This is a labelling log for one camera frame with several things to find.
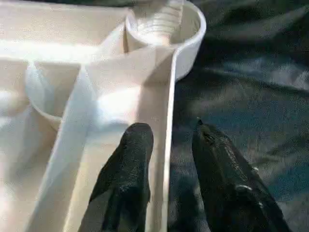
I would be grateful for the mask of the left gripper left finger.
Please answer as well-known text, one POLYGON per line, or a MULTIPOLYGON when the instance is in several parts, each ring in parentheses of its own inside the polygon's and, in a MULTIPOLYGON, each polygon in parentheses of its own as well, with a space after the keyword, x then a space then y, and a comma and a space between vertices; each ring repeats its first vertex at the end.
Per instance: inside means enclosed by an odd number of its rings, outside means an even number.
POLYGON ((134 123, 98 174, 81 222, 83 232, 143 232, 151 192, 149 163, 154 136, 134 123))

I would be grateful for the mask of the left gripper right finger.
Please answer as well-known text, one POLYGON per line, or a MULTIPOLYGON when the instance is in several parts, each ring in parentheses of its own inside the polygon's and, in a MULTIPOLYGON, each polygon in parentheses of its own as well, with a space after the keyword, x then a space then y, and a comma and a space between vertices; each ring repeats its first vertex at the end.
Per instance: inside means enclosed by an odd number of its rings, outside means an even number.
POLYGON ((259 174, 227 135, 199 120, 192 154, 212 232, 290 231, 259 174))

